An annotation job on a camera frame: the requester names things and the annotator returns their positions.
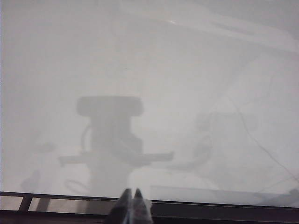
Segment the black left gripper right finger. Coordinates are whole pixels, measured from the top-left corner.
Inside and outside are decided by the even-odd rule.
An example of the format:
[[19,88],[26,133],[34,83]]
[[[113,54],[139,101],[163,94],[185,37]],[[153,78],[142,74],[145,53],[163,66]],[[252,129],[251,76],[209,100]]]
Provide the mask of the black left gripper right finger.
[[152,224],[151,207],[152,201],[143,198],[141,190],[137,188],[131,201],[130,223]]

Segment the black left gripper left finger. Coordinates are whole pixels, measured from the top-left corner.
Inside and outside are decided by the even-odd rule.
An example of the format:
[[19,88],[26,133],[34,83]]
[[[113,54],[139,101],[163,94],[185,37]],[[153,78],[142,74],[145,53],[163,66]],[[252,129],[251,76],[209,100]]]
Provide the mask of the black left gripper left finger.
[[110,224],[128,224],[132,199],[131,189],[125,189],[109,213]]

